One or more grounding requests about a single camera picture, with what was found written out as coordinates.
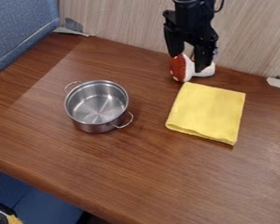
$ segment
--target pot rim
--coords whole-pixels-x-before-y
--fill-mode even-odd
[[[112,120],[109,120],[107,122],[100,122],[100,123],[91,123],[91,122],[82,122],[82,121],[79,121],[77,119],[75,119],[73,116],[71,116],[68,112],[68,109],[67,109],[67,103],[68,103],[68,99],[70,98],[70,96],[76,91],[78,90],[79,88],[82,88],[82,87],[85,87],[86,85],[88,84],[93,84],[93,83],[96,83],[96,82],[101,82],[103,84],[109,84],[109,85],[112,85],[112,86],[116,86],[117,88],[120,88],[123,93],[125,94],[126,96],[126,103],[125,103],[125,106],[124,106],[124,110],[123,112],[118,115],[117,117],[113,118]],[[113,82],[111,80],[91,80],[91,81],[87,81],[87,82],[83,82],[81,83],[79,86],[73,88],[71,91],[69,91],[69,93],[66,95],[66,99],[64,100],[64,109],[66,111],[66,114],[72,118],[75,122],[77,123],[81,123],[81,124],[87,124],[87,125],[103,125],[103,124],[108,124],[108,123],[112,123],[114,120],[118,119],[119,117],[121,117],[122,115],[124,115],[126,112],[127,112],[127,108],[129,106],[129,102],[130,102],[130,98],[129,98],[129,94],[128,92],[119,84],[117,84],[116,82]]]

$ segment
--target blue chair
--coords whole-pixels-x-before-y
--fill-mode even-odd
[[[0,0],[0,72],[59,23],[56,0]]]
[[[75,224],[83,211],[0,172],[0,203],[24,224]]]

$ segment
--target yellow towel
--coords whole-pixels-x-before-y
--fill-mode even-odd
[[[166,127],[235,145],[245,94],[186,82],[178,93]]]

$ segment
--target pot handle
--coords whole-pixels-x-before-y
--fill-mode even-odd
[[[125,127],[128,127],[134,120],[133,114],[129,112],[129,115],[130,115],[130,120],[126,124],[124,124],[123,126],[117,126],[117,125],[114,125],[114,124],[112,124],[112,125],[114,127],[116,127],[117,129],[124,129]]]
[[[79,80],[73,81],[72,83],[69,83],[67,86],[65,86],[64,92],[66,92],[66,94],[68,94],[67,89],[68,89],[69,87],[71,87],[73,84],[78,84],[78,83],[79,83],[79,85],[80,85],[80,84],[83,84],[83,82],[81,82],[81,81],[79,81]]]

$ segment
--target folded cloth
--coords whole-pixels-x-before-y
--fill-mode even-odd
[[[235,145],[245,94],[186,82],[178,93],[166,127]]]

